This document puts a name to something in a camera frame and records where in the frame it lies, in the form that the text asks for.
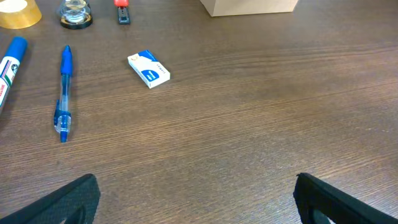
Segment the yellow adhesive tape roll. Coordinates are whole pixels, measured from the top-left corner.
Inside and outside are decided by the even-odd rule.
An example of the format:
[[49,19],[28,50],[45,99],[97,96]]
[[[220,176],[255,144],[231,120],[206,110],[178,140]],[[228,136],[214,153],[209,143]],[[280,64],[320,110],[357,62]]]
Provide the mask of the yellow adhesive tape roll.
[[1,27],[23,29],[38,23],[42,13],[35,0],[1,0]]

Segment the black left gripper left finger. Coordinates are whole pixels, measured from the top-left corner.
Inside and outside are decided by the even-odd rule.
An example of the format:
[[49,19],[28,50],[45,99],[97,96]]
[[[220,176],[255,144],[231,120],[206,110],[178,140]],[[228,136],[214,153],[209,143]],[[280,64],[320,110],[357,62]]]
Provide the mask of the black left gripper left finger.
[[92,224],[100,200],[93,174],[85,174],[34,203],[1,218],[3,224]]

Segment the brown cardboard box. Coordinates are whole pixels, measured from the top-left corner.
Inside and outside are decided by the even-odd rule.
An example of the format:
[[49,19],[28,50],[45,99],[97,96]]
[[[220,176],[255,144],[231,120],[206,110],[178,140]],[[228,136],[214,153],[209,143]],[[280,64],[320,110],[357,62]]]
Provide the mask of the brown cardboard box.
[[211,17],[293,12],[299,0],[201,0]]

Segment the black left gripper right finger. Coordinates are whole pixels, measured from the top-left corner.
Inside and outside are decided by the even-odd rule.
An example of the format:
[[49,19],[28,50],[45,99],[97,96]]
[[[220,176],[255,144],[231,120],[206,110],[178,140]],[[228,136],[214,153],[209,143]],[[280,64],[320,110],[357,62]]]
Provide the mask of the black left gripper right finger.
[[397,224],[397,219],[312,176],[299,173],[293,192],[303,224]]

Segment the white blue staples box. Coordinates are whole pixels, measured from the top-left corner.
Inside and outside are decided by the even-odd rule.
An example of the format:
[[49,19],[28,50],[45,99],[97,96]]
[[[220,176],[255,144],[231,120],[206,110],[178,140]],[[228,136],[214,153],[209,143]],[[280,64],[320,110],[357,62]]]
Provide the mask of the white blue staples box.
[[127,61],[149,89],[170,80],[170,72],[149,50],[130,55]]

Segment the black yellow correction tape dispenser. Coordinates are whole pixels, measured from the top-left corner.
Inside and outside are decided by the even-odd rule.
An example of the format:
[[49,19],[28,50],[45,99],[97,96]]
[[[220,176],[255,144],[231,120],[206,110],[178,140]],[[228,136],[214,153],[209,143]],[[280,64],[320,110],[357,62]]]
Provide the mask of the black yellow correction tape dispenser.
[[91,7],[87,0],[63,0],[58,15],[60,25],[71,30],[85,29],[93,23]]

